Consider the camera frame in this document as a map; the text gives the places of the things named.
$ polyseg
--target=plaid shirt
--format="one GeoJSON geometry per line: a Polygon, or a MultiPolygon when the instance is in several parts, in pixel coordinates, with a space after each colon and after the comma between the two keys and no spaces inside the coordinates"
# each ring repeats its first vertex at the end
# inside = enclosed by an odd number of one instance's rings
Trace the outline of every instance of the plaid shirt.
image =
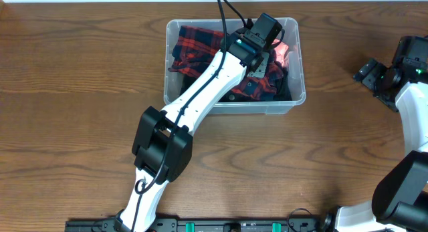
{"type": "MultiPolygon", "coordinates": [[[[168,71],[198,78],[220,50],[222,38],[223,32],[220,31],[182,26],[179,40],[173,49],[175,60],[168,71]]],[[[284,77],[281,64],[274,61],[273,57],[276,57],[275,51],[271,50],[264,78],[246,76],[231,92],[256,101],[272,100],[277,94],[276,80],[284,77]]]]}

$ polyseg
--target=clear plastic container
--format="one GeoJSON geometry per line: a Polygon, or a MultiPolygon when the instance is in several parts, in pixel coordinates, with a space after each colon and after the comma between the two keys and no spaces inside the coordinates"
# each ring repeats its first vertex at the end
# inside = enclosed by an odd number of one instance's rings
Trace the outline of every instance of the clear plastic container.
{"type": "MultiPolygon", "coordinates": [[[[286,114],[296,105],[302,104],[306,99],[305,83],[303,77],[302,52],[300,51],[299,28],[297,21],[292,18],[276,18],[285,29],[283,42],[289,46],[288,87],[292,101],[273,102],[218,102],[210,114],[286,114]]],[[[164,101],[170,104],[180,95],[183,75],[178,72],[169,72],[168,68],[174,62],[173,48],[179,38],[180,26],[190,25],[215,31],[223,31],[221,20],[172,20],[167,25],[167,52],[165,59],[165,86],[164,101]]],[[[232,33],[242,27],[240,19],[227,19],[227,31],[232,33]]]]}

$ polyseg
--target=cloth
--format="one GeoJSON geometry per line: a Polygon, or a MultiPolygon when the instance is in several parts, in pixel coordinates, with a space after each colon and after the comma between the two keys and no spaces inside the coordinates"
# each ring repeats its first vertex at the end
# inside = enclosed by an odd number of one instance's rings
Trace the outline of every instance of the cloth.
{"type": "MultiPolygon", "coordinates": [[[[183,89],[188,88],[189,84],[191,85],[208,68],[214,55],[220,49],[222,38],[223,32],[220,31],[211,31],[209,29],[190,26],[182,26],[180,28],[179,40],[173,49],[175,60],[169,71],[180,72],[189,77],[183,80],[183,89]]],[[[280,62],[275,61],[275,57],[277,57],[277,54],[276,50],[273,49],[270,51],[270,58],[264,78],[244,77],[241,83],[232,88],[221,101],[274,100],[274,97],[278,93],[278,81],[282,81],[284,76],[286,77],[287,75],[286,69],[282,67],[280,62]]]]}
{"type": "Polygon", "coordinates": [[[286,55],[288,54],[288,45],[281,41],[281,43],[274,49],[276,53],[275,60],[279,62],[283,68],[288,67],[288,57],[286,58],[286,55]]]}

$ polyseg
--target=wood grain surface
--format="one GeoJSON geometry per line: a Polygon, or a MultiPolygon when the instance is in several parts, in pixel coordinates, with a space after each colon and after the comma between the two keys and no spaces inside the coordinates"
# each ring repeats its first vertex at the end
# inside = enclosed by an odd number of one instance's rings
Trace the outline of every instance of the wood grain surface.
{"type": "MultiPolygon", "coordinates": [[[[284,116],[208,116],[158,212],[182,218],[316,214],[371,199],[403,158],[399,114],[352,75],[428,34],[428,3],[237,3],[299,23],[307,99],[284,116]]],[[[226,17],[235,15],[227,8],[226,17]]],[[[215,3],[6,4],[0,14],[0,231],[63,231],[125,208],[132,141],[161,109],[165,27],[215,3]]]]}

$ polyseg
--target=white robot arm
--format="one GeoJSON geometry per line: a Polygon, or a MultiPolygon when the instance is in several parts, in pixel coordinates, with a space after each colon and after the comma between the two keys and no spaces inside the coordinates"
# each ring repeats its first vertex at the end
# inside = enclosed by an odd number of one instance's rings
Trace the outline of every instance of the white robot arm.
{"type": "MultiPolygon", "coordinates": [[[[187,100],[215,73],[219,67],[222,55],[223,52],[218,51],[210,66],[201,75],[201,77],[198,78],[183,95],[162,109],[162,111],[167,112],[166,117],[169,120],[175,121],[175,119],[177,119],[180,109],[187,100]]],[[[242,66],[240,63],[240,59],[229,52],[226,53],[225,62],[223,64],[224,68],[220,71],[219,75],[189,104],[189,107],[186,109],[186,113],[179,120],[180,127],[187,126],[189,128],[188,133],[190,135],[194,135],[197,127],[202,122],[202,119],[204,119],[214,104],[216,104],[220,98],[226,94],[226,92],[238,85],[244,78],[247,68],[242,66]]],[[[149,184],[153,180],[153,176],[145,170],[137,168],[135,183],[139,180],[144,180],[149,184]]],[[[141,200],[143,202],[138,208],[138,217],[136,218],[134,229],[135,232],[144,232],[152,225],[156,217],[155,212],[159,199],[168,183],[168,180],[166,180],[161,185],[155,184],[150,190],[142,195],[141,200]]],[[[129,229],[132,227],[134,222],[138,199],[139,195],[135,190],[133,190],[128,206],[120,215],[123,225],[129,229]]]]}
{"type": "Polygon", "coordinates": [[[420,208],[428,203],[428,194],[421,192],[428,181],[427,56],[428,40],[402,37],[389,69],[370,60],[355,75],[379,100],[399,111],[406,158],[378,185],[372,201],[337,210],[338,232],[428,231],[428,210],[425,205],[420,208]]]}
{"type": "Polygon", "coordinates": [[[160,112],[152,107],[144,112],[132,147],[136,155],[136,188],[128,206],[118,214],[115,229],[145,232],[151,226],[166,185],[173,182],[190,161],[193,135],[202,119],[223,95],[242,81],[247,70],[260,67],[265,59],[263,53],[272,48],[281,30],[278,21],[263,13],[251,29],[243,27],[226,37],[226,51],[215,54],[209,67],[184,94],[160,112]],[[223,52],[225,59],[219,70],[223,52]],[[188,104],[185,113],[179,116],[185,104],[188,104]],[[162,130],[173,135],[168,138],[162,130]],[[156,176],[154,186],[141,193],[142,185],[150,184],[156,176]]]}

